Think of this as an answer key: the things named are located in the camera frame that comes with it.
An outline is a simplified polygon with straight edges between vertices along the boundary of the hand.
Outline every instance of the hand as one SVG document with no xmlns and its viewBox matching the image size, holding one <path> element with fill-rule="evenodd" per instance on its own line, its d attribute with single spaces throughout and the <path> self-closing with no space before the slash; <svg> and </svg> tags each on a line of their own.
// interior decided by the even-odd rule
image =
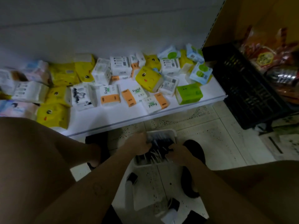
<svg viewBox="0 0 299 224">
<path fill-rule="evenodd" d="M 165 157 L 180 166 L 186 166 L 194 158 L 187 147 L 183 145 L 172 144 L 168 148 L 173 149 L 173 152 L 169 152 Z"/>
<path fill-rule="evenodd" d="M 132 150 L 135 155 L 143 155 L 149 151 L 152 144 L 147 143 L 147 134 L 143 132 L 134 133 L 125 141 L 124 146 L 126 149 Z"/>
</svg>

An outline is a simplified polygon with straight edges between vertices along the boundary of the green circle logo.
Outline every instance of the green circle logo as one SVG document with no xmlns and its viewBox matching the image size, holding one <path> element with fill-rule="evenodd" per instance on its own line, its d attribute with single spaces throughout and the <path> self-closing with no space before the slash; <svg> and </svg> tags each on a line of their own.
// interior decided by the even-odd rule
<svg viewBox="0 0 299 224">
<path fill-rule="evenodd" d="M 201 56 L 204 56 L 201 49 L 198 49 L 197 52 L 198 52 Z"/>
<path fill-rule="evenodd" d="M 202 71 L 197 71 L 197 72 L 196 72 L 196 75 L 197 75 L 198 77 L 204 77 L 204 73 L 203 73 Z"/>
<path fill-rule="evenodd" d="M 176 58 L 176 52 L 170 52 L 168 55 L 167 55 L 168 59 L 175 59 Z"/>
<path fill-rule="evenodd" d="M 199 67 L 200 71 L 206 72 L 209 70 L 209 68 L 207 66 L 205 66 L 204 64 L 201 64 Z"/>
</svg>

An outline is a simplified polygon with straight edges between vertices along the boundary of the black slipper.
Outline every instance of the black slipper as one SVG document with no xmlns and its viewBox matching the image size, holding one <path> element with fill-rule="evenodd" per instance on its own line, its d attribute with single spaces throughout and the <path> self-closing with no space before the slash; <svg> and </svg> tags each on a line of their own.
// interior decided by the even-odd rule
<svg viewBox="0 0 299 224">
<path fill-rule="evenodd" d="M 103 163 L 110 157 L 110 152 L 107 147 L 108 141 L 108 132 L 98 133 L 85 138 L 85 144 L 97 144 L 101 149 L 101 160 L 100 163 Z M 95 167 L 91 166 L 90 163 L 87 163 L 90 170 L 94 170 Z"/>
<path fill-rule="evenodd" d="M 202 147 L 199 143 L 197 143 L 194 140 L 187 140 L 184 142 L 183 146 L 187 147 L 187 149 L 191 152 L 191 154 L 203 162 L 205 165 L 205 157 L 204 157 L 204 151 L 202 150 Z M 184 191 L 184 193 L 190 197 L 190 198 L 197 198 L 199 197 L 199 193 L 194 192 L 192 189 L 192 176 L 190 171 L 187 167 L 183 167 L 183 173 L 181 177 L 181 187 Z"/>
</svg>

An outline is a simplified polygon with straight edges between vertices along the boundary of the black plastic crate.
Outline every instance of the black plastic crate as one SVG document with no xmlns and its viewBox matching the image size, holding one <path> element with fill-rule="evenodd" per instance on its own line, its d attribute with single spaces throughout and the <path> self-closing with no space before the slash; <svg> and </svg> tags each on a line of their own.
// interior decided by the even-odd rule
<svg viewBox="0 0 299 224">
<path fill-rule="evenodd" d="M 217 60 L 213 75 L 228 95 L 224 102 L 243 129 L 299 111 L 276 93 L 232 43 L 202 51 L 206 61 Z"/>
</svg>

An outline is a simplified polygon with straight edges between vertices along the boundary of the tattoo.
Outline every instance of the tattoo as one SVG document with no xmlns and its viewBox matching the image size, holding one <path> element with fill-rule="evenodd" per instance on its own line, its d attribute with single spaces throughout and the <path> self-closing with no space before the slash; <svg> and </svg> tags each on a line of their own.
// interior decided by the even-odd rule
<svg viewBox="0 0 299 224">
<path fill-rule="evenodd" d="M 105 189 L 100 182 L 95 182 L 92 186 L 94 194 L 98 197 L 107 196 L 109 193 L 108 189 Z"/>
</svg>

